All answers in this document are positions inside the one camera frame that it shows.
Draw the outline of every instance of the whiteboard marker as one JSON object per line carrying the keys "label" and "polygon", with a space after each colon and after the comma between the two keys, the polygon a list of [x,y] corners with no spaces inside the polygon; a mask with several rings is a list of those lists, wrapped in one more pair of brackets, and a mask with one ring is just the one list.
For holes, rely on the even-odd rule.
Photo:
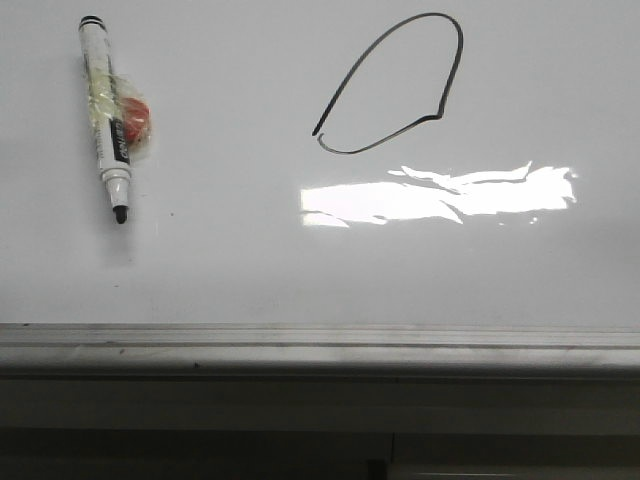
{"label": "whiteboard marker", "polygon": [[129,208],[131,167],[107,29],[100,18],[87,16],[80,21],[79,30],[100,179],[107,187],[117,222],[124,223]]}

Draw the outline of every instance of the black marker tip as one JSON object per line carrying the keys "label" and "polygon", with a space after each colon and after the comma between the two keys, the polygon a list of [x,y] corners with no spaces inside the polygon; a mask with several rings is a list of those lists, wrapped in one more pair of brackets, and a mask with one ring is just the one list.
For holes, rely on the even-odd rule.
{"label": "black marker tip", "polygon": [[113,212],[116,214],[116,222],[122,225],[127,221],[127,207],[126,205],[118,205],[113,207]]}

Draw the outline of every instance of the marker barrel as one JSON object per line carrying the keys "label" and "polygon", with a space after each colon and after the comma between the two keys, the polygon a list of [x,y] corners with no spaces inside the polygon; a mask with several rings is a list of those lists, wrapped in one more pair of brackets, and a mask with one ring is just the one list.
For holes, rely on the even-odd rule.
{"label": "marker barrel", "polygon": [[[106,185],[114,212],[122,212],[122,207],[129,206],[131,167],[107,30],[102,20],[89,16],[80,21],[79,32],[100,179]],[[122,214],[117,218],[119,223],[124,222],[120,221]]]}

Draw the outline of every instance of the clear tape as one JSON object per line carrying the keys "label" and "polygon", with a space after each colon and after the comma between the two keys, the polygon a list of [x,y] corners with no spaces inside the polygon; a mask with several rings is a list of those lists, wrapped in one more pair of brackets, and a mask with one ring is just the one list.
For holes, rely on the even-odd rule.
{"label": "clear tape", "polygon": [[[117,93],[115,96],[111,95],[112,85]],[[149,144],[149,107],[142,94],[127,78],[94,70],[91,72],[90,92],[89,115],[94,124],[105,117],[110,120],[120,119],[124,124],[125,139],[130,150],[137,150]]]}

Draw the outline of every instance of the black line drawing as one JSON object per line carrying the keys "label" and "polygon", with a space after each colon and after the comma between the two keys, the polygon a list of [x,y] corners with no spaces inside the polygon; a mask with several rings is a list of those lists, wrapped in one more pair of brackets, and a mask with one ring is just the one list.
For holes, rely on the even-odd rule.
{"label": "black line drawing", "polygon": [[[360,67],[362,62],[364,62],[364,60],[369,56],[369,54],[373,50],[375,50],[375,48],[378,45],[380,45],[380,43],[382,43],[393,32],[399,30],[403,26],[405,26],[405,25],[407,25],[407,24],[409,24],[409,23],[411,23],[411,22],[413,22],[415,20],[418,20],[418,19],[421,19],[421,18],[426,18],[426,17],[441,17],[441,18],[447,19],[455,27],[456,33],[457,33],[457,37],[458,37],[458,45],[457,45],[457,48],[456,48],[456,53],[455,53],[455,56],[454,56],[454,59],[453,59],[453,63],[451,65],[451,70],[449,71],[449,76],[447,77],[447,81],[446,81],[444,89],[442,91],[442,95],[440,96],[440,102],[438,104],[438,112],[435,113],[435,114],[424,115],[424,116],[418,118],[417,120],[415,120],[414,122],[411,122],[408,125],[405,125],[404,127],[400,128],[399,130],[396,130],[395,132],[387,135],[386,137],[383,137],[380,140],[377,140],[377,141],[375,141],[375,142],[373,142],[373,143],[371,143],[371,144],[369,144],[369,145],[367,145],[365,147],[358,148],[356,150],[343,151],[343,150],[336,150],[334,148],[329,147],[323,140],[324,133],[320,133],[320,135],[318,135],[318,133],[320,132],[320,129],[324,125],[324,122],[326,121],[327,117],[329,116],[329,113],[331,113],[331,110],[333,109],[334,105],[338,101],[338,98],[342,94],[342,91],[345,89],[345,87],[349,83],[349,80],[351,80],[351,77],[354,75],[356,70],[358,70],[358,68]],[[361,152],[370,150],[370,149],[372,149],[374,147],[377,147],[378,145],[381,145],[381,144],[383,144],[383,143],[385,143],[385,142],[387,142],[387,141],[389,141],[389,140],[391,140],[391,139],[393,139],[393,138],[395,138],[395,137],[397,137],[399,135],[402,135],[403,133],[407,132],[408,130],[411,130],[413,127],[416,127],[416,126],[420,125],[421,123],[428,122],[430,120],[440,120],[444,115],[444,110],[445,110],[445,106],[446,106],[446,103],[447,103],[447,98],[449,96],[449,91],[451,90],[451,85],[453,84],[453,79],[455,78],[456,72],[458,71],[458,66],[460,65],[460,59],[462,58],[463,45],[464,45],[464,36],[462,34],[462,27],[460,27],[460,24],[453,17],[451,17],[451,16],[449,16],[447,14],[438,13],[438,12],[421,13],[419,15],[414,15],[413,17],[407,18],[406,20],[403,20],[400,23],[397,23],[396,25],[391,27],[389,30],[384,32],[382,35],[380,35],[371,45],[369,45],[369,47],[364,51],[364,53],[362,55],[360,55],[360,58],[358,58],[356,63],[353,64],[353,66],[351,67],[351,69],[349,70],[347,75],[344,77],[344,79],[342,80],[342,82],[338,86],[338,89],[333,94],[333,97],[331,98],[331,100],[329,101],[329,104],[327,105],[327,107],[325,108],[324,112],[322,113],[322,116],[320,117],[320,120],[318,121],[318,124],[316,125],[316,127],[313,129],[313,133],[311,135],[313,137],[318,135],[317,140],[318,140],[318,143],[320,144],[320,146],[322,148],[324,148],[325,150],[331,152],[331,153],[337,153],[337,154],[342,154],[342,155],[353,155],[353,154],[361,153]]]}

